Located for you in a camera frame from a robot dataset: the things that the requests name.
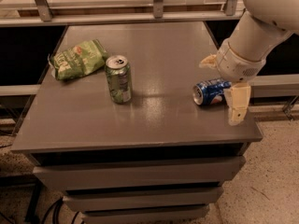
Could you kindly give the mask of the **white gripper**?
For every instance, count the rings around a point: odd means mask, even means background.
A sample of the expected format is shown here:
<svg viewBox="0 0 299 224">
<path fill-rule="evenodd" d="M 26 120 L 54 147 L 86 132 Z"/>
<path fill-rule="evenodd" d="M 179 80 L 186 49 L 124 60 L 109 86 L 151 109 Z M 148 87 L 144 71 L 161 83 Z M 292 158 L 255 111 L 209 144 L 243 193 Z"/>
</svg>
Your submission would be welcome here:
<svg viewBox="0 0 299 224">
<path fill-rule="evenodd" d="M 217 70 L 220 76 L 232 83 L 231 87 L 224 89 L 224 97 L 228 110 L 228 121 L 232 126 L 240 124 L 247 115 L 251 86 L 246 82 L 255 78 L 265 65 L 265 59 L 252 62 L 238 56 L 231 48 L 228 39 L 225 39 L 217 54 L 210 54 L 200 63 L 200 68 Z"/>
</svg>

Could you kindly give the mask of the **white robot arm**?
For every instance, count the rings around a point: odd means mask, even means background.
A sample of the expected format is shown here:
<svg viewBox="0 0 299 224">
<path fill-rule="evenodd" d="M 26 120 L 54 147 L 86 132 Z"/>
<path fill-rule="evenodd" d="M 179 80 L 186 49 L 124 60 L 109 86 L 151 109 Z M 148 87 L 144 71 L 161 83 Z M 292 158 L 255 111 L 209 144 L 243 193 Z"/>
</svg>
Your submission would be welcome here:
<svg viewBox="0 0 299 224">
<path fill-rule="evenodd" d="M 241 123 L 247 115 L 253 80 L 268 54 L 291 35 L 299 33 L 299 0 L 243 0 L 246 12 L 215 54 L 200 62 L 217 70 L 231 83 L 224 91 L 228 120 Z"/>
</svg>

